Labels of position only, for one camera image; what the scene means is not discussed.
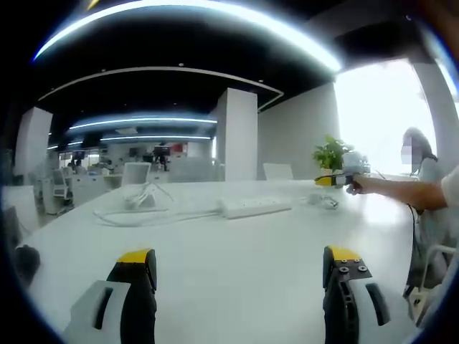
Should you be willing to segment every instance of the white table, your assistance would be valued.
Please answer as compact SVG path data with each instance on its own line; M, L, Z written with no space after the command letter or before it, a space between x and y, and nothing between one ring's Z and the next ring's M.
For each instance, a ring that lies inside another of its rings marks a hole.
M221 196L279 195L297 201L321 190L310 181L164 184L176 206L214 207ZM119 207L122 188L59 217L28 238L42 265L30 293L58 332L70 308L105 280L125 252L156 250L158 343L323 343L323 248L357 251L374 277L400 294L412 248L407 206L382 196L330 194L341 203L226 220L163 226L103 226L94 209Z

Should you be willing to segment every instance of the person's arm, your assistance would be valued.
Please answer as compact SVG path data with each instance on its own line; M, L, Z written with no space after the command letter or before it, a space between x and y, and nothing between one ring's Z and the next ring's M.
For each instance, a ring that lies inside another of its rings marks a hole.
M380 194L413 206L417 210L438 210L447 207L439 183L422 181L385 181L355 176L354 194Z

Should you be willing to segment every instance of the person's hand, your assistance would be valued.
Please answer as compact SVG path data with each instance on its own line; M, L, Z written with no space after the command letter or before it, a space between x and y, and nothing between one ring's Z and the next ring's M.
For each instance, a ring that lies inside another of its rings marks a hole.
M356 174L353 176L354 182L349 185L348 194L370 194L372 192L372 179Z

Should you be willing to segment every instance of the green plant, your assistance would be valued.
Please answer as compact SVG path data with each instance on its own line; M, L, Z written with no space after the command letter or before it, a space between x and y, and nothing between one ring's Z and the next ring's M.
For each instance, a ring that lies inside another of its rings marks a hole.
M321 168L330 168L332 171L342 170L343 161L341 157L343 154L352 151L354 147L331 135L326 135L325 141L325 146L316 146L317 150L313 153L314 160Z

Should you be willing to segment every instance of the bright window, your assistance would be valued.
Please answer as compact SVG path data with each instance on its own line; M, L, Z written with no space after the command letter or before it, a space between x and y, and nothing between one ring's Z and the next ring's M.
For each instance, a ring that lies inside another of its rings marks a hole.
M389 174L411 172L400 153L409 127L421 130L437 154L432 116L406 59L344 72L336 78L335 92L341 138L366 155L372 168Z

